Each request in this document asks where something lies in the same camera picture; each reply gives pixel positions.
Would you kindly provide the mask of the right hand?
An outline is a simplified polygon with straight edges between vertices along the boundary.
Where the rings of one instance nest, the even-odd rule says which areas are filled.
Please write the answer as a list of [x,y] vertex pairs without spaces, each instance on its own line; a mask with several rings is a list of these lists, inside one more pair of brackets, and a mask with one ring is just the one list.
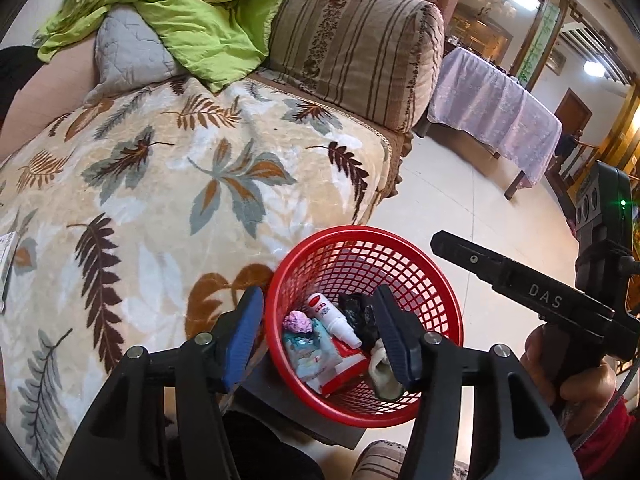
[[551,405],[557,396],[573,405],[573,414],[568,415],[564,424],[564,434],[568,438],[583,434],[599,417],[616,391],[616,375],[607,362],[598,367],[584,370],[568,378],[561,387],[552,385],[541,366],[542,326],[533,330],[525,341],[525,352],[521,363],[540,391],[544,400]]

